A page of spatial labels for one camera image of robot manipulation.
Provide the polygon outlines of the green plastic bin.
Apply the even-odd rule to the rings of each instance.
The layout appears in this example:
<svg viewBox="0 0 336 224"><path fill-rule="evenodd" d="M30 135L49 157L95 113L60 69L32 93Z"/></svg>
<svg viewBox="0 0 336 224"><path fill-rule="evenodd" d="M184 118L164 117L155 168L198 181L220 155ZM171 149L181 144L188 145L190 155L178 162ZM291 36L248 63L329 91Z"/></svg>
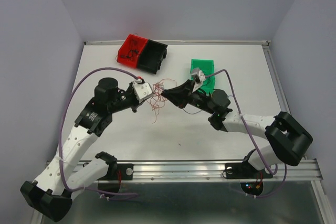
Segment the green plastic bin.
<svg viewBox="0 0 336 224"><path fill-rule="evenodd" d="M212 93L215 88L215 77L208 77L214 73L214 61L213 60L201 60L201 59L192 59L191 60L191 78L194 79L198 71L202 71L205 79L202 82L202 85L199 86L199 89L202 89L205 93Z"/></svg>

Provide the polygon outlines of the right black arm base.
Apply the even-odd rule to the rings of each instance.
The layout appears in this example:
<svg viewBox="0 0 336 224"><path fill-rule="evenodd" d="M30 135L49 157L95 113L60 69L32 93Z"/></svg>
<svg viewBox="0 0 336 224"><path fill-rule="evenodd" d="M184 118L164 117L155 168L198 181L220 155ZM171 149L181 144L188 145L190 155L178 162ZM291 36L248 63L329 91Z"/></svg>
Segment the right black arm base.
<svg viewBox="0 0 336 224"><path fill-rule="evenodd" d="M273 178L265 170L256 170L249 163L226 163L222 176L226 179Z"/></svg>

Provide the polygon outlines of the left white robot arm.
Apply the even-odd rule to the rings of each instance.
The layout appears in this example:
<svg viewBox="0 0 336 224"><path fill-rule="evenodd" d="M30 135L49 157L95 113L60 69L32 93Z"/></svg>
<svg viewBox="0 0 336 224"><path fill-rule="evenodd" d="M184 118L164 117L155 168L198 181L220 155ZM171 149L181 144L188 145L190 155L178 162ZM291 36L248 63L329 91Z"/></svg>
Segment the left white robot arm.
<svg viewBox="0 0 336 224"><path fill-rule="evenodd" d="M58 153L32 182L25 181L20 188L26 202L54 222L69 212L74 199L101 177L113 178L117 159L100 152L80 171L77 164L88 148L96 142L112 123L113 114L131 109L136 112L153 94L143 79L130 82L126 90L118 87L114 78L103 78L94 89L93 98L75 120L65 141L59 141Z"/></svg>

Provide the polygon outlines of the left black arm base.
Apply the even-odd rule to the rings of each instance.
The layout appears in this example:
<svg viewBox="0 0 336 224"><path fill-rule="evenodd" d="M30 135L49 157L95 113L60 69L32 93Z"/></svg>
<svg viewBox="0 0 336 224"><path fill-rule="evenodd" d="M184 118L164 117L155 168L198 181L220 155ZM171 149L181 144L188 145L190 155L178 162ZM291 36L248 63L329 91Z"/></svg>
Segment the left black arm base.
<svg viewBox="0 0 336 224"><path fill-rule="evenodd" d="M116 157L107 152L95 155L93 161L99 161L98 167L93 171L98 173L97 180L128 181L133 179L134 165L132 163L119 163Z"/></svg>

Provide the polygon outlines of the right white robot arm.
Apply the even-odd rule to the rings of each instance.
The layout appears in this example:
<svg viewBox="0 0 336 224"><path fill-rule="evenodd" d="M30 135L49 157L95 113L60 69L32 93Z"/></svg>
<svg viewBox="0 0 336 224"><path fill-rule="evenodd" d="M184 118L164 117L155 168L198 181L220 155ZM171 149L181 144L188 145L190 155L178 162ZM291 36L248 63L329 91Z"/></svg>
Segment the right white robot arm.
<svg viewBox="0 0 336 224"><path fill-rule="evenodd" d="M276 116L241 114L229 108L225 91L216 89L205 93L194 89L195 82L165 89L162 96L180 109L194 106L210 114L208 121L218 131L246 133L253 140L260 137L268 141L263 148L255 147L232 171L253 177L266 167L278 164L298 166L313 142L311 134L289 113Z"/></svg>

